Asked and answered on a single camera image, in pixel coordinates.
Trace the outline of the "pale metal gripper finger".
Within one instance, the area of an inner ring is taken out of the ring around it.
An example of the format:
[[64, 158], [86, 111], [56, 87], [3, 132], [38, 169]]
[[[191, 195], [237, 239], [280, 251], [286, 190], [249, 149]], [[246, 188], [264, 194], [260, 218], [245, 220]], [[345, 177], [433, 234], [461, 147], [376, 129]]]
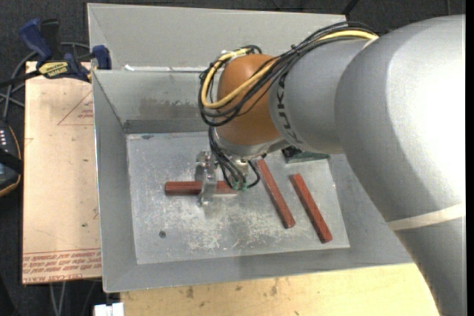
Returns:
[[199, 203], [204, 206], [211, 203], [216, 193], [218, 181], [214, 174], [205, 174], [201, 182], [201, 192], [199, 193]]
[[210, 151], [203, 150], [196, 156], [196, 180], [214, 179], [215, 165]]

